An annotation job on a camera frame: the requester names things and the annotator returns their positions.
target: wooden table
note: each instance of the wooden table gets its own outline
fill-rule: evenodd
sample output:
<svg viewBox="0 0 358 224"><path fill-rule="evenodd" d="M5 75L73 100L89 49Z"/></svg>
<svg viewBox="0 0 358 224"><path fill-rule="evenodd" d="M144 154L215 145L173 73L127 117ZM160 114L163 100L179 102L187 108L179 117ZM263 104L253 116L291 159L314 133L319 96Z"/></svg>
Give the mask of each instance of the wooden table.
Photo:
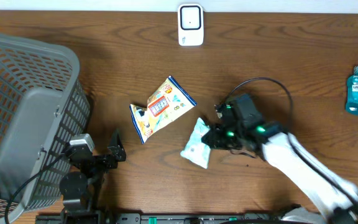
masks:
<svg viewBox="0 0 358 224"><path fill-rule="evenodd" d="M315 210L280 171L260 159L213 151L209 168L180 157L196 119L216 121L213 105L240 82L283 82L295 101L293 132L321 162L358 185L358 116L345 112L346 79L358 65L358 15L205 13L200 47L180 47L176 13L2 12L0 32L65 45L81 62L80 81L94 100L88 132L104 152L120 128L127 161L106 175L101 205L144 213L243 213L300 203ZM145 105L169 76L198 106L144 145L129 104ZM251 92L268 118L285 122L278 86ZM62 203L39 213L58 213ZM26 213L16 223L33 223Z"/></svg>

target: green led light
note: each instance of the green led light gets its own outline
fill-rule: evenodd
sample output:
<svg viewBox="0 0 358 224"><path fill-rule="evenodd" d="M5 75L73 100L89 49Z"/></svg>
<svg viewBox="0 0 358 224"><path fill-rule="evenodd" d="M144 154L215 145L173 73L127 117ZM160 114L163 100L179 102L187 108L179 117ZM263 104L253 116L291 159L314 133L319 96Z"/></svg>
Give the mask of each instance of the green led light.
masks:
<svg viewBox="0 0 358 224"><path fill-rule="evenodd" d="M149 224L157 224L157 218L155 218L155 217L150 217L150 218L149 218Z"/></svg>
<svg viewBox="0 0 358 224"><path fill-rule="evenodd" d="M256 130L257 130L258 132L260 132L260 133L262 133L262 132L265 132L265 131L266 131L266 129L264 129L264 127L262 127L262 126L258 126L258 127L256 127Z"/></svg>

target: crumpled packet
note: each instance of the crumpled packet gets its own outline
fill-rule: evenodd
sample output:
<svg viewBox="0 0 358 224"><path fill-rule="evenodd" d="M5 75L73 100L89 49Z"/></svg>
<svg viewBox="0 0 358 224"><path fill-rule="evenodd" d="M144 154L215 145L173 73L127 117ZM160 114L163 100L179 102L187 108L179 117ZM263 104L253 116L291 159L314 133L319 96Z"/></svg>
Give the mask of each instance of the crumpled packet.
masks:
<svg viewBox="0 0 358 224"><path fill-rule="evenodd" d="M201 166L204 169L208 168L209 154L211 148L201 142L201 138L209 131L209 127L205 125L201 118L197 119L196 126L192 132L185 149L180 152L183 158Z"/></svg>
<svg viewBox="0 0 358 224"><path fill-rule="evenodd" d="M192 97L169 76L149 97L147 108L130 105L132 122L142 144L159 129L196 106Z"/></svg>

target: black cable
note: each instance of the black cable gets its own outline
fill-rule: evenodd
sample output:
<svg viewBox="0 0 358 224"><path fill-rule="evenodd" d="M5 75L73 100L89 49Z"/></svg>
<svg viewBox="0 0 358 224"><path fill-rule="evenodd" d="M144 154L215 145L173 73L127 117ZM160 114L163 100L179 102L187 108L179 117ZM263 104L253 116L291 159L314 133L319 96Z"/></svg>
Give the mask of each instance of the black cable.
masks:
<svg viewBox="0 0 358 224"><path fill-rule="evenodd" d="M223 102L221 104L223 104L224 102L226 102L226 100L241 86L253 82L253 81L257 81L257 80L267 80L267 81L271 81L274 82L276 84L278 84L287 94L288 100L290 102L290 111L289 111L289 115L288 115L288 121L287 121L287 138L288 138L288 143L290 144L293 152L307 165L309 166L313 171L315 171L317 174L319 174L325 181L327 181L329 184L331 184L333 187L335 187L336 189L338 189L338 191L340 191L342 194L344 194L351 202L352 204L358 208L358 201L356 201L349 193L347 193L337 182L335 182L334 180L332 180L331 178L329 178L325 173L321 172L318 168L316 168L311 162L309 162L307 160L307 158L304 157L304 155L299 151L299 149L292 143L291 141L291 137L289 135L290 130L292 128L292 124L293 124L293 100L291 97L291 93L288 91L288 89L279 81L274 80L273 78L267 78L267 77L257 77L257 78L251 78L250 80L246 80L244 82L242 82L240 85L236 86L228 95L227 97L225 97L225 99L223 100Z"/></svg>
<svg viewBox="0 0 358 224"><path fill-rule="evenodd" d="M6 208L5 208L5 224L9 224L9 208L12 205L13 200L16 198L16 196L20 193L20 191L22 191L27 184L29 184L30 182L32 182L35 178L41 176L41 174L43 174L45 171L49 170L50 168L53 167L53 165L55 165L61 158L63 158L63 154L59 155L53 162L51 162L49 165L47 165L45 168L43 168L42 170L40 170L38 173L36 173L35 175L33 175L30 179L28 179L26 182L24 182L24 184L22 184L16 191L15 193L12 195L12 197L9 199Z"/></svg>

